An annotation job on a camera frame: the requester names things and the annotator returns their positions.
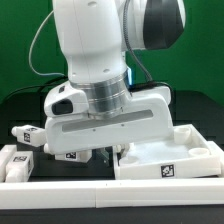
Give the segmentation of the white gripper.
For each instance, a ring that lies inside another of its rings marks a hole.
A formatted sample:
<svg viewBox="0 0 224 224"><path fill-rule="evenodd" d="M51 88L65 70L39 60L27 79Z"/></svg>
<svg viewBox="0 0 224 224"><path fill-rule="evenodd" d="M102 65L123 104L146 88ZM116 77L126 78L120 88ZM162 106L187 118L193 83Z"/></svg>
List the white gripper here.
<svg viewBox="0 0 224 224"><path fill-rule="evenodd" d="M127 143L171 135L173 123L166 86L129 92L125 87L53 88L44 102L44 151L66 154L114 146L124 157Z"/></svg>

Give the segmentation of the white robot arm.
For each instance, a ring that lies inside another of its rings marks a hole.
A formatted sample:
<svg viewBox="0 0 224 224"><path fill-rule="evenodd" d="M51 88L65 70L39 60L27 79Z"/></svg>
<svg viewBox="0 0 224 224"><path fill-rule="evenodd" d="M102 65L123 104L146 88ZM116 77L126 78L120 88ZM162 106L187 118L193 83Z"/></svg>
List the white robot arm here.
<svg viewBox="0 0 224 224"><path fill-rule="evenodd" d="M53 12L68 79L45 99L45 152L170 136L170 90L130 86L123 54L172 46L184 31L184 1L53 0Z"/></svg>

